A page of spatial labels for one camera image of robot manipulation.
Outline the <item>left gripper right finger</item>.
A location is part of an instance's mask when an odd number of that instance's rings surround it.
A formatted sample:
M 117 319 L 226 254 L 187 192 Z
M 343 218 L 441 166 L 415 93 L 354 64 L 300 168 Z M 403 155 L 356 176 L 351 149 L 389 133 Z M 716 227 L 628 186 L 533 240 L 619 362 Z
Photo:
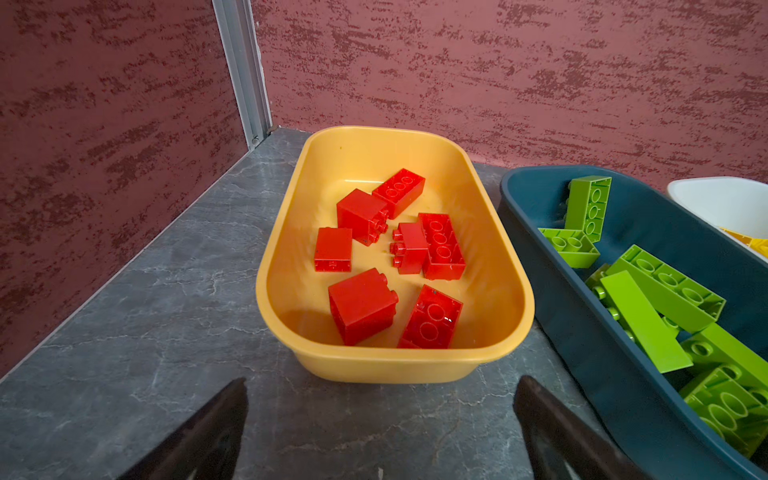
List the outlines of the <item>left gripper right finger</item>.
M 536 479 L 647 479 L 536 379 L 518 382 L 513 409 Z

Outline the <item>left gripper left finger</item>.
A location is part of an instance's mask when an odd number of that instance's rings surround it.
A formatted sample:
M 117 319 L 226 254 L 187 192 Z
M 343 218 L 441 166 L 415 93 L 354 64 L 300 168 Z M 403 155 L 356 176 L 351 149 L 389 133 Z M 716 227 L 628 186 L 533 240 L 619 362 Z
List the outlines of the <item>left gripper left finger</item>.
M 240 453 L 248 396 L 245 379 L 227 384 L 122 479 L 231 479 Z

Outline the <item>red brick cluster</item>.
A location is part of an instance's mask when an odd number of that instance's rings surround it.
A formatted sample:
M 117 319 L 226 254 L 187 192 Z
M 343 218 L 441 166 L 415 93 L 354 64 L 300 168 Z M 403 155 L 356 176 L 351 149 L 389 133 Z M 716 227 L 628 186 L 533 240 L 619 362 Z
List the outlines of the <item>red brick cluster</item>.
M 352 230 L 352 238 L 365 246 L 376 243 L 388 229 L 388 205 L 360 189 L 337 203 L 337 225 Z

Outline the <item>yellow brick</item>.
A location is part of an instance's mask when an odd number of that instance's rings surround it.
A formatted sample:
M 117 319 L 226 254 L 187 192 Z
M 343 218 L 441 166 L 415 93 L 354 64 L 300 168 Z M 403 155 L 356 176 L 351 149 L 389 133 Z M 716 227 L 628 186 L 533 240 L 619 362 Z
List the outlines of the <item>yellow brick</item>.
M 767 239 L 753 238 L 751 236 L 743 235 L 725 228 L 722 228 L 722 231 L 725 232 L 730 237 L 732 237 L 734 240 L 740 242 L 741 244 L 751 249 L 756 254 L 764 258 L 768 258 L 768 240 Z

